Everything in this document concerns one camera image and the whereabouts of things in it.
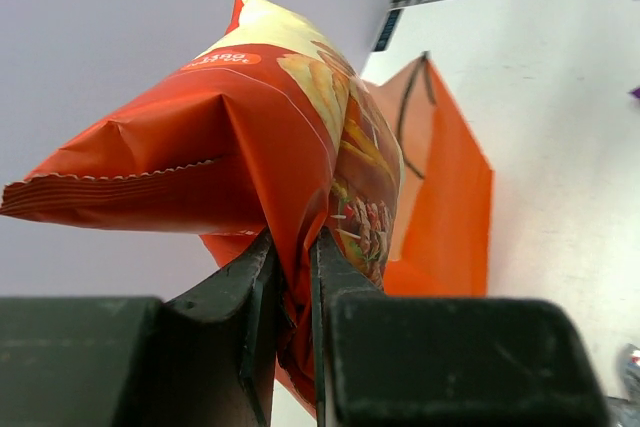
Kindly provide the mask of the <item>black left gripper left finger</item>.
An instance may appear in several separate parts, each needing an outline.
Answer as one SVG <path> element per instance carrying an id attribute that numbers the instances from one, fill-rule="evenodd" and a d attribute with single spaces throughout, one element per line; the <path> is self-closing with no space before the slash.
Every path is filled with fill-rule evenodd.
<path id="1" fill-rule="evenodd" d="M 263 231 L 238 258 L 169 302 L 160 425 L 269 425 L 278 287 L 277 254 Z"/>

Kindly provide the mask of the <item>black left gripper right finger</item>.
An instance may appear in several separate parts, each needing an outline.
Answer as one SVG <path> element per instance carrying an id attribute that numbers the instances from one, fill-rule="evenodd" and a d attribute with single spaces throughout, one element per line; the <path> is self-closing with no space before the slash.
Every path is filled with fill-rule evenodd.
<path id="1" fill-rule="evenodd" d="M 311 249 L 312 336 L 320 426 L 382 426 L 384 294 L 345 258 L 328 228 Z"/>

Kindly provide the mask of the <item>orange and cream chips bag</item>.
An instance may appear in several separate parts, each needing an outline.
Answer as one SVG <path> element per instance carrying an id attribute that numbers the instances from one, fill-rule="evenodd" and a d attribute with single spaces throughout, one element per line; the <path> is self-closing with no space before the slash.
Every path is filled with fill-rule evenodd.
<path id="1" fill-rule="evenodd" d="M 316 399 L 310 250 L 328 228 L 381 287 L 403 159 L 345 57 L 306 18 L 235 0 L 224 36 L 6 186 L 8 217 L 192 233 L 225 266 L 263 231 L 283 274 L 277 358 Z"/>

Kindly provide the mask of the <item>silver snack packet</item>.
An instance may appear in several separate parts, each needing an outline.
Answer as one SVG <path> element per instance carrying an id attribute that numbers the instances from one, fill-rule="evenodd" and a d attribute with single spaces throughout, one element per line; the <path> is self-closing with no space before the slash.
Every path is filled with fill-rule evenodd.
<path id="1" fill-rule="evenodd" d="M 639 390 L 639 348 L 627 344 L 618 360 L 618 371 L 623 385 L 629 392 Z"/>

